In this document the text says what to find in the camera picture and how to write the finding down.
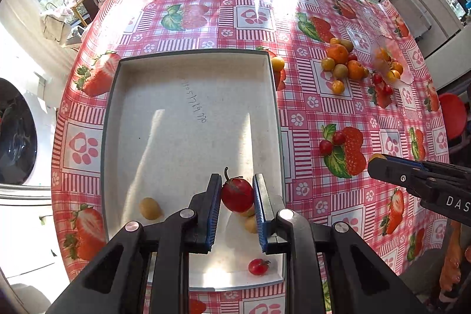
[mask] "red cherry tomato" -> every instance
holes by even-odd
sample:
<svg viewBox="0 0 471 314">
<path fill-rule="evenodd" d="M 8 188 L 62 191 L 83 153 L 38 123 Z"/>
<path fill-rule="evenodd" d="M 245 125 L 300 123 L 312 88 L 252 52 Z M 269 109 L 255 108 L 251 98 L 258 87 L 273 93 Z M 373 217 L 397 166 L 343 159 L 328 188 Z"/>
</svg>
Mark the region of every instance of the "red cherry tomato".
<svg viewBox="0 0 471 314">
<path fill-rule="evenodd" d="M 351 61 L 351 60 L 358 60 L 358 56 L 356 56 L 356 54 L 354 54 L 353 52 L 350 52 L 350 54 L 347 56 L 347 60 L 348 61 Z"/>
<path fill-rule="evenodd" d="M 334 145 L 342 145 L 345 142 L 345 135 L 342 131 L 336 131 L 332 137 L 332 143 Z"/>
<path fill-rule="evenodd" d="M 389 96 L 391 96 L 392 94 L 394 94 L 394 90 L 393 90 L 393 88 L 392 88 L 389 84 L 387 84 L 387 85 L 384 86 L 383 91 L 384 91 L 385 94 L 387 94 L 387 95 L 389 95 Z"/>
<path fill-rule="evenodd" d="M 265 261 L 261 258 L 251 260 L 249 263 L 249 272 L 253 275 L 263 275 L 268 270 L 268 264 L 270 261 Z"/>
<path fill-rule="evenodd" d="M 332 153 L 332 149 L 334 149 L 334 146 L 328 140 L 322 140 L 319 143 L 319 152 L 321 153 L 321 156 L 330 155 Z"/>
<path fill-rule="evenodd" d="M 380 84 L 381 82 L 382 82 L 382 76 L 378 72 L 375 72 L 373 74 L 373 84 Z"/>
<path fill-rule="evenodd" d="M 221 189 L 221 200 L 231 212 L 243 213 L 253 204 L 253 189 L 242 176 L 228 177 L 228 167 L 224 169 L 225 183 Z"/>
</svg>

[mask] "orange fruit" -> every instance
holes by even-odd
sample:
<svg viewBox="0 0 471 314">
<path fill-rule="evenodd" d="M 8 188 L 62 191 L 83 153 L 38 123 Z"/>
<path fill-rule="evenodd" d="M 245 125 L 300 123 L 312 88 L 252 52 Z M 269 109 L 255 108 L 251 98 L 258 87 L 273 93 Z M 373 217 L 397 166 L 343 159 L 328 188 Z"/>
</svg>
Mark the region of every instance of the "orange fruit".
<svg viewBox="0 0 471 314">
<path fill-rule="evenodd" d="M 327 56 L 334 59 L 337 64 L 347 64 L 349 52 L 341 44 L 332 44 L 327 48 Z"/>
<path fill-rule="evenodd" d="M 402 75 L 402 73 L 404 72 L 404 68 L 402 67 L 402 64 L 399 62 L 393 62 L 392 69 L 395 69 L 397 72 L 399 72 L 400 75 Z"/>
<path fill-rule="evenodd" d="M 401 79 L 401 74 L 399 73 L 399 71 L 392 69 L 391 72 L 394 74 L 396 79 Z"/>
<path fill-rule="evenodd" d="M 332 83 L 332 92 L 336 95 L 340 95 L 343 91 L 345 91 L 345 86 L 341 80 L 334 80 Z"/>
<path fill-rule="evenodd" d="M 361 80 L 364 76 L 363 66 L 356 60 L 351 60 L 347 63 L 349 69 L 349 79 Z"/>
</svg>

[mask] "small fruit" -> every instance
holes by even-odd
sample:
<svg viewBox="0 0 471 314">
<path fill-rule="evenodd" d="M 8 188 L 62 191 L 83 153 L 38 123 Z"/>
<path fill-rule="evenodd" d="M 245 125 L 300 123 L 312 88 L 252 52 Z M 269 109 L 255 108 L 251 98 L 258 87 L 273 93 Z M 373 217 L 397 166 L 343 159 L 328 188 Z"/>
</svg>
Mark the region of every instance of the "small fruit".
<svg viewBox="0 0 471 314">
<path fill-rule="evenodd" d="M 400 75 L 402 75 L 402 73 L 404 72 L 404 68 L 402 67 L 402 64 L 399 62 L 393 62 L 392 69 L 395 69 L 397 72 L 399 72 Z"/>
<path fill-rule="evenodd" d="M 351 42 L 351 40 L 341 39 L 340 44 L 343 45 L 347 49 L 348 52 L 353 51 L 353 43 Z"/>
<path fill-rule="evenodd" d="M 349 69 L 345 64 L 337 64 L 334 70 L 332 71 L 332 75 L 334 75 L 336 79 L 345 79 L 348 74 Z"/>
<path fill-rule="evenodd" d="M 375 72 L 373 74 L 373 84 L 380 84 L 381 82 L 382 82 L 382 76 L 378 72 Z"/>
<path fill-rule="evenodd" d="M 332 58 L 324 58 L 321 61 L 321 67 L 324 71 L 332 71 L 335 68 L 335 60 Z"/>
<path fill-rule="evenodd" d="M 379 159 L 386 159 L 385 155 L 383 155 L 382 153 L 374 153 L 370 159 L 368 160 L 368 162 L 370 162 L 371 160 L 373 159 L 376 159 L 376 158 L 379 158 Z"/>
<path fill-rule="evenodd" d="M 346 64 L 349 52 L 341 44 L 332 44 L 327 48 L 327 56 L 335 60 L 337 64 Z"/>
<path fill-rule="evenodd" d="M 246 218 L 243 226 L 246 228 L 246 231 L 252 234 L 257 234 L 257 219 L 254 215 Z"/>
<path fill-rule="evenodd" d="M 322 140 L 319 143 L 319 152 L 321 156 L 329 156 L 332 153 L 333 149 L 334 149 L 334 146 L 328 140 Z"/>
<path fill-rule="evenodd" d="M 349 70 L 349 79 L 361 80 L 364 75 L 363 66 L 356 60 L 351 60 L 347 63 Z"/>
<path fill-rule="evenodd" d="M 284 59 L 281 56 L 271 58 L 271 66 L 274 71 L 280 72 L 284 68 Z"/>
<path fill-rule="evenodd" d="M 391 72 L 394 74 L 396 79 L 401 79 L 401 74 L 399 73 L 399 71 L 392 69 Z"/>
<path fill-rule="evenodd" d="M 384 91 L 385 94 L 387 94 L 389 96 L 394 94 L 394 89 L 389 84 L 384 86 L 383 91 Z"/>
<path fill-rule="evenodd" d="M 243 213 L 239 213 L 242 217 L 251 217 L 255 214 L 255 206 L 251 206 L 249 208 L 249 210 L 243 212 Z"/>
<path fill-rule="evenodd" d="M 254 259 L 249 263 L 249 272 L 253 275 L 263 275 L 268 270 L 268 264 L 270 261 L 265 261 L 261 258 Z"/>
<path fill-rule="evenodd" d="M 156 220 L 163 215 L 159 203 L 151 197 L 145 197 L 141 200 L 139 212 L 141 212 L 142 217 L 149 221 Z"/>
<path fill-rule="evenodd" d="M 358 56 L 356 54 L 354 54 L 353 52 L 350 52 L 350 54 L 347 56 L 347 60 L 348 61 L 351 61 L 351 60 L 358 60 Z"/>
<path fill-rule="evenodd" d="M 334 145 L 342 145 L 345 142 L 345 135 L 342 131 L 335 131 L 334 136 L 332 136 L 332 142 Z"/>
<path fill-rule="evenodd" d="M 340 95 L 343 91 L 345 91 L 345 85 L 341 80 L 334 80 L 332 82 L 332 92 L 336 95 Z"/>
<path fill-rule="evenodd" d="M 253 205 L 253 189 L 242 176 L 229 179 L 228 167 L 224 169 L 225 183 L 221 189 L 221 200 L 231 212 L 243 213 Z"/>
</svg>

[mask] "pink checkered tablecloth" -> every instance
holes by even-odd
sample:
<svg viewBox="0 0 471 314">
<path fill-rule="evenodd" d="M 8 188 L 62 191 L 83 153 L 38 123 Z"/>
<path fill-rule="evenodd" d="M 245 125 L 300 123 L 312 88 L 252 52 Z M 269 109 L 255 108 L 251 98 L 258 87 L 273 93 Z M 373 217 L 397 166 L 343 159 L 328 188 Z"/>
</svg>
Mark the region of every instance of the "pink checkered tablecloth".
<svg viewBox="0 0 471 314">
<path fill-rule="evenodd" d="M 182 22 L 178 10 L 190 9 L 196 10 L 194 18 Z M 323 28 L 330 26 L 334 36 L 351 40 L 359 61 L 370 69 L 370 48 L 375 38 L 393 38 L 414 76 L 413 83 L 395 89 L 392 104 L 385 109 L 376 105 L 371 77 L 346 80 L 345 92 L 334 95 L 331 74 L 320 66 L 328 44 L 319 40 L 328 36 L 328 31 L 327 35 L 325 31 L 322 36 L 319 33 L 319 40 L 306 35 L 300 30 L 301 14 L 316 23 L 322 20 Z M 172 16 L 163 21 L 167 15 Z M 366 159 L 378 152 L 413 159 L 417 150 L 412 150 L 412 128 L 416 140 L 423 136 L 419 154 L 428 160 L 448 162 L 443 116 L 425 61 L 388 0 L 381 4 L 364 0 L 106 0 L 69 76 L 54 140 L 52 206 L 71 279 L 88 262 L 86 256 L 81 258 L 83 252 L 70 251 L 71 245 L 77 245 L 73 240 L 77 231 L 74 212 L 83 204 L 102 211 L 100 147 L 108 98 L 108 93 L 90 97 L 78 90 L 77 69 L 84 64 L 92 66 L 93 58 L 107 50 L 130 57 L 160 51 L 259 46 L 286 61 L 286 88 L 277 92 L 286 205 L 321 224 L 348 222 L 397 274 L 423 251 L 441 247 L 446 219 L 421 208 L 418 199 L 405 190 L 401 223 L 392 234 L 382 235 L 380 225 L 388 215 L 395 187 L 371 179 L 366 170 L 338 177 L 319 154 L 323 127 L 335 124 L 335 129 L 355 127 L 362 132 L 361 153 Z M 422 245 L 411 250 L 411 236 L 422 236 Z M 279 313 L 277 310 L 283 311 L 284 306 L 284 285 L 192 292 L 191 297 L 205 302 L 209 313 L 255 314 L 261 308 Z"/>
</svg>

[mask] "washing machine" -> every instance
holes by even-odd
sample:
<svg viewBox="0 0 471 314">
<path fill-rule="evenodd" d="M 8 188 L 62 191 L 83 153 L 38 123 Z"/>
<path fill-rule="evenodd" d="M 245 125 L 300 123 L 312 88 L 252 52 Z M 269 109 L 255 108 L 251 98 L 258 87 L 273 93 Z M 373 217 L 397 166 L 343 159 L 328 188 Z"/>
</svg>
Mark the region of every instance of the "washing machine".
<svg viewBox="0 0 471 314">
<path fill-rule="evenodd" d="M 0 77 L 0 184 L 51 185 L 56 112 Z"/>
</svg>

